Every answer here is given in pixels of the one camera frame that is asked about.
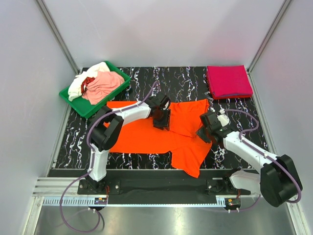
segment green basket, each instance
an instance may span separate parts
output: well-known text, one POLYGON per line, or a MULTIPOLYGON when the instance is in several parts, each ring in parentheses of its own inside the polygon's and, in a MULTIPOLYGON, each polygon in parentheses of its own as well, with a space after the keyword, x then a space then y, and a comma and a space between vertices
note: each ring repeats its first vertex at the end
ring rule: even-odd
POLYGON ((78 97, 74 99, 72 102, 68 100, 68 89, 69 86, 66 87, 64 90, 60 91, 59 95, 62 97, 80 116, 84 118, 89 118, 93 114, 95 114, 103 105, 105 105, 109 100, 113 99, 116 95, 121 93, 125 88, 127 88, 130 84, 131 78, 111 64, 109 61, 105 61, 107 66, 109 67, 110 71, 116 72, 117 74, 121 75, 125 82, 121 84, 118 88, 108 94, 103 100, 99 103, 92 105, 90 104, 89 100, 86 100, 82 97, 78 97))

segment orange shirt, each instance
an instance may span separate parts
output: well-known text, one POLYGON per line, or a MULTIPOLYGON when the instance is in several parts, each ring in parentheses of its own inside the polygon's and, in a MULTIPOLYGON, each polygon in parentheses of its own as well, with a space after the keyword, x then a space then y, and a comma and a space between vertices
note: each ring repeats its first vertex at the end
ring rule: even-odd
MULTIPOLYGON (((134 104, 132 101, 109 101, 110 108, 134 104)), ((153 127, 152 118, 140 119, 122 127, 117 143, 110 152, 166 153, 172 152, 172 166, 198 178, 200 165, 212 144, 196 134, 201 127, 200 115, 207 112, 207 100, 171 103, 170 130, 153 127)))

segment red folded shirt stack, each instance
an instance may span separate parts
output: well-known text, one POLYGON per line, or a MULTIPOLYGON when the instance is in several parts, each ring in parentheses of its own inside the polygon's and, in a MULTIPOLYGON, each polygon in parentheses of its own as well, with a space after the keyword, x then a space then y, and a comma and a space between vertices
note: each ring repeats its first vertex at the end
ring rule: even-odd
POLYGON ((253 94, 243 65, 208 66, 207 81, 214 99, 246 98, 253 94))

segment shiny metal surface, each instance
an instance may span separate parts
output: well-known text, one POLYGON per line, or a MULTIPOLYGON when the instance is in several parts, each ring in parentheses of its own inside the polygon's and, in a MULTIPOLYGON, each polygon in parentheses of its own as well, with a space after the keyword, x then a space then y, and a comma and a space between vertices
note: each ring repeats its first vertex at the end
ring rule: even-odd
MULTIPOLYGON (((243 198, 243 208, 253 203, 243 198)), ((97 222, 97 216, 85 212, 70 217, 82 208, 64 207, 69 224, 77 229, 89 230, 97 222)), ((228 214, 216 208, 104 208, 101 214, 105 227, 99 226, 95 235, 294 235, 287 205, 270 206, 265 200, 252 210, 228 214)), ((62 222, 58 207, 43 206, 36 235, 77 234, 62 222)))

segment marble pattern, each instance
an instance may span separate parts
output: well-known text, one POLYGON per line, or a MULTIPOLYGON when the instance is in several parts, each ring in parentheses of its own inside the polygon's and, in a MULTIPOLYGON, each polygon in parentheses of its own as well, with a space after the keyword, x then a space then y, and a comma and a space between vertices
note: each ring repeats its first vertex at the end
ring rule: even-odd
MULTIPOLYGON (((131 86, 115 97, 115 100, 141 100, 150 90, 153 82, 158 80, 160 86, 154 92, 163 91, 172 102, 194 101, 208 99, 211 111, 224 109, 239 109, 258 114, 252 99, 213 100, 206 79, 206 67, 136 67, 121 68, 131 77, 131 86)), ((252 128, 255 123, 244 114, 228 113, 231 122, 239 130, 252 128)), ((86 144, 87 120, 71 110, 62 146, 55 168, 84 169, 89 165, 90 152, 86 144)), ((247 134, 247 139, 258 146, 268 149, 263 130, 247 134)), ((136 154, 111 153, 108 159, 108 169, 171 169, 171 153, 166 154, 136 154)), ((209 168, 251 168, 251 166, 232 152, 212 146, 201 165, 209 168)))

